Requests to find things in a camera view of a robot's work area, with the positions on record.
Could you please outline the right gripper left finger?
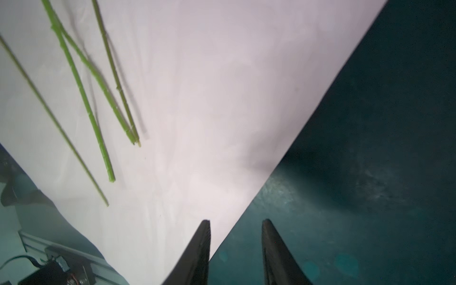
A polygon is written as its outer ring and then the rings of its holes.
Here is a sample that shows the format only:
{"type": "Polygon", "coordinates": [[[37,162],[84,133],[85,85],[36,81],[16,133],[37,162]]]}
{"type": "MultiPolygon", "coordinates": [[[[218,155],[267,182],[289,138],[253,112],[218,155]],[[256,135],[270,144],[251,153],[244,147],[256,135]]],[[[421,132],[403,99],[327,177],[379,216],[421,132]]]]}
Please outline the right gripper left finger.
{"type": "Polygon", "coordinates": [[[210,221],[203,220],[163,285],[206,285],[210,244],[210,221]]]}

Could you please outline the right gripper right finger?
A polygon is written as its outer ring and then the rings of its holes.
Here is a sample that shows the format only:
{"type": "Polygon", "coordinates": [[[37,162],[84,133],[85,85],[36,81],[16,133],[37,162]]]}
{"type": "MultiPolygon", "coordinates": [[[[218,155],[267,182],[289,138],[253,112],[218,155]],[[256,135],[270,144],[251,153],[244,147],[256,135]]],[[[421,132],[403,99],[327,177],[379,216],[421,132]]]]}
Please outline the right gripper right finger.
{"type": "Polygon", "coordinates": [[[312,285],[270,219],[262,222],[262,260],[266,285],[312,285]]]}

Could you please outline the pink purple wrapping paper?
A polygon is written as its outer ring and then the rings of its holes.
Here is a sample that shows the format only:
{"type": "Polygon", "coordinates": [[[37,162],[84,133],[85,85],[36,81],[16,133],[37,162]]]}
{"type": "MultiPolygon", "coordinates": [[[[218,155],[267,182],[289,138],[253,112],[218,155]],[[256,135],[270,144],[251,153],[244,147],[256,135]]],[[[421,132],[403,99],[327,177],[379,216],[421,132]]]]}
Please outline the pink purple wrapping paper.
{"type": "Polygon", "coordinates": [[[1,35],[106,195],[1,52],[1,144],[132,285],[159,285],[200,222],[223,242],[384,1],[100,1],[140,134],[76,61],[116,176],[40,1],[2,1],[1,35]]]}

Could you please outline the peach fake flower stem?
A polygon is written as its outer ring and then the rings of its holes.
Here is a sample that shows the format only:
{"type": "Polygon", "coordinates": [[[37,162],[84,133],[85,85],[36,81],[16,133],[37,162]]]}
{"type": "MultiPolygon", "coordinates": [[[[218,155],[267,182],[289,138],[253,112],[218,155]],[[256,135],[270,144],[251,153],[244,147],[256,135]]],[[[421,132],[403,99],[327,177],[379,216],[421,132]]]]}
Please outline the peach fake flower stem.
{"type": "Polygon", "coordinates": [[[22,75],[22,77],[27,82],[28,86],[31,88],[31,90],[34,93],[34,95],[36,96],[37,100],[40,102],[41,106],[44,108],[45,112],[47,113],[47,115],[49,116],[49,118],[54,123],[54,125],[58,129],[59,133],[63,137],[63,139],[66,142],[67,146],[71,149],[71,151],[75,155],[75,157],[78,160],[78,162],[80,163],[81,167],[84,169],[85,173],[87,174],[87,176],[89,177],[89,179],[93,183],[97,193],[100,195],[100,197],[101,197],[102,201],[104,202],[105,206],[109,207],[108,199],[106,198],[106,196],[103,193],[103,191],[102,191],[101,187],[99,186],[99,184],[96,182],[95,177],[90,172],[89,168],[87,167],[87,165],[85,164],[84,160],[80,156],[79,152],[77,151],[77,149],[75,148],[75,146],[71,142],[70,138],[68,137],[68,135],[64,131],[63,127],[60,125],[60,123],[58,122],[57,118],[55,117],[55,115],[53,114],[53,112],[51,111],[51,109],[49,108],[47,103],[45,102],[44,98],[40,94],[39,90],[37,89],[37,87],[35,86],[33,81],[31,80],[29,75],[27,74],[26,70],[20,64],[20,61],[17,59],[17,57],[15,56],[14,52],[11,50],[11,48],[8,45],[8,43],[5,41],[5,39],[2,36],[1,36],[1,46],[4,48],[4,50],[6,51],[8,56],[11,58],[11,60],[14,63],[14,65],[17,67],[17,69],[20,72],[20,74],[22,75]]]}

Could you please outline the mint fake flower stem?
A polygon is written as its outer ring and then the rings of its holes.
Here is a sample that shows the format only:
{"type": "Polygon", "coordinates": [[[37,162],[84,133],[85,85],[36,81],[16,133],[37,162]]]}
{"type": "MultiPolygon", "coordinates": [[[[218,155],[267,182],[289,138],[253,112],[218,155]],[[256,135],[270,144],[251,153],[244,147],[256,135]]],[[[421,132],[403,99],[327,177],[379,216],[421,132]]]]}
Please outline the mint fake flower stem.
{"type": "Polygon", "coordinates": [[[77,55],[80,57],[80,60],[82,63],[90,70],[92,76],[95,78],[97,83],[99,84],[101,90],[103,91],[104,96],[106,97],[110,107],[112,108],[117,120],[121,124],[122,129],[125,131],[128,139],[130,142],[135,145],[138,143],[138,139],[134,135],[133,130],[129,127],[127,120],[124,118],[118,104],[115,101],[114,96],[110,92],[108,85],[106,84],[103,76],[101,73],[98,71],[98,69],[95,67],[95,65],[88,59],[88,57],[85,56],[83,51],[78,47],[76,44],[75,40],[69,35],[69,33],[65,30],[63,24],[57,20],[58,27],[63,34],[63,37],[69,42],[70,46],[75,50],[77,55]]]}

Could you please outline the pink fake flower stem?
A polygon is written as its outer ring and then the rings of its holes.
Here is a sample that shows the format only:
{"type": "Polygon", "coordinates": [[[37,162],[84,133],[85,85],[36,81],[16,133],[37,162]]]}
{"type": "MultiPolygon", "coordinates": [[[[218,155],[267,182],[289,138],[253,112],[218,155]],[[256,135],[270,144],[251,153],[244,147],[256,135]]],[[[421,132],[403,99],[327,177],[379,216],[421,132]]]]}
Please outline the pink fake flower stem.
{"type": "Polygon", "coordinates": [[[50,1],[41,0],[41,2],[43,4],[43,7],[44,7],[44,9],[46,11],[46,14],[47,14],[47,16],[48,16],[48,18],[49,18],[49,20],[51,22],[51,28],[54,31],[54,33],[56,34],[56,36],[57,36],[57,39],[58,39],[59,44],[60,44],[60,47],[61,47],[62,51],[65,54],[66,60],[67,60],[67,62],[69,64],[69,66],[70,66],[70,69],[71,69],[72,74],[74,76],[74,79],[76,81],[79,93],[80,93],[81,98],[82,98],[83,103],[84,103],[85,110],[86,110],[87,115],[89,117],[91,126],[92,126],[93,131],[94,131],[95,136],[96,136],[97,143],[98,143],[99,148],[100,148],[100,152],[101,152],[102,157],[103,157],[103,161],[104,161],[104,165],[106,167],[106,171],[108,173],[109,181],[110,182],[115,182],[116,179],[115,179],[114,169],[112,167],[112,164],[111,164],[111,161],[110,161],[110,158],[109,158],[109,154],[108,154],[107,148],[105,146],[105,142],[104,142],[103,137],[102,137],[101,130],[99,128],[98,123],[96,122],[95,116],[93,114],[92,108],[91,108],[89,100],[87,98],[86,91],[85,91],[84,86],[83,86],[82,80],[81,80],[80,75],[79,75],[79,73],[77,71],[77,68],[76,68],[76,65],[74,63],[74,60],[72,59],[72,56],[71,56],[71,53],[70,53],[70,51],[68,49],[67,43],[65,42],[65,39],[63,37],[62,28],[60,28],[60,25],[58,24],[58,18],[57,18],[56,14],[55,14],[55,12],[54,12],[54,10],[52,8],[52,5],[51,5],[50,1]]]}

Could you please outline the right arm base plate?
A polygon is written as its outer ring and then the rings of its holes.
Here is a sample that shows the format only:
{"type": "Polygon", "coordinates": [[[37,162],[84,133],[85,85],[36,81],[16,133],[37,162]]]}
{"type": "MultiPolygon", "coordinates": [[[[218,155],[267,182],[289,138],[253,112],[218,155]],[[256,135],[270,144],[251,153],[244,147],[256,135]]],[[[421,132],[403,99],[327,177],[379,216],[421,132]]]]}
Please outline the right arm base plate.
{"type": "Polygon", "coordinates": [[[95,285],[95,275],[84,258],[57,256],[19,285],[95,285]]]}

